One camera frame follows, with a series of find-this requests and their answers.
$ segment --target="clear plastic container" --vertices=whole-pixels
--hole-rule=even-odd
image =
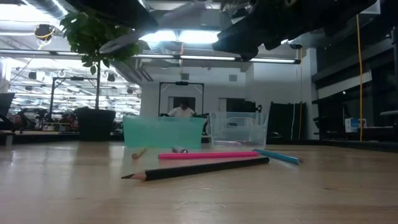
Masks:
[[[262,113],[210,113],[213,147],[265,147],[268,115]]]

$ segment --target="pencil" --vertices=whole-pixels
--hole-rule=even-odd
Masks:
[[[133,154],[131,155],[131,157],[132,157],[133,159],[138,159],[146,150],[147,150],[146,147],[142,147],[142,148],[139,149],[139,151],[138,151],[137,153],[133,153]]]
[[[303,164],[303,160],[299,159],[299,158],[296,158],[296,157],[286,156],[286,155],[283,155],[283,154],[274,153],[274,152],[270,152],[270,151],[265,151],[265,150],[262,150],[262,149],[255,149],[253,151],[258,152],[258,153],[262,154],[263,156],[269,156],[271,158],[280,159],[282,161],[291,162],[293,164],[297,164],[297,165]]]
[[[159,159],[213,159],[258,156],[258,152],[159,153]]]
[[[135,174],[127,175],[125,177],[122,177],[122,179],[158,180],[158,179],[171,178],[171,177],[180,177],[183,175],[193,175],[193,174],[201,174],[205,172],[213,172],[218,170],[255,166],[260,164],[267,164],[268,162],[269,162],[268,157],[262,157],[262,158],[246,159],[239,161],[228,161],[228,162],[218,162],[212,164],[200,164],[194,166],[145,170],[144,172],[138,172]]]

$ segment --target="plant pot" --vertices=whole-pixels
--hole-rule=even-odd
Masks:
[[[109,141],[115,111],[79,108],[77,115],[81,141]]]

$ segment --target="blue pencil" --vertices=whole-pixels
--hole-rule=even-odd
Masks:
[[[286,156],[286,155],[283,155],[283,154],[274,153],[274,152],[270,152],[270,151],[265,151],[265,150],[262,150],[262,149],[255,149],[253,151],[258,152],[258,153],[262,154],[263,156],[268,156],[268,157],[271,157],[271,158],[274,158],[274,159],[280,159],[282,161],[291,162],[293,164],[297,164],[297,165],[303,164],[303,160],[299,159],[299,158],[296,158],[296,157]]]

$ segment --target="man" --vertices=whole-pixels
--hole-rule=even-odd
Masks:
[[[178,108],[174,108],[169,112],[169,116],[177,118],[190,118],[195,112],[188,107],[188,100],[183,100]]]

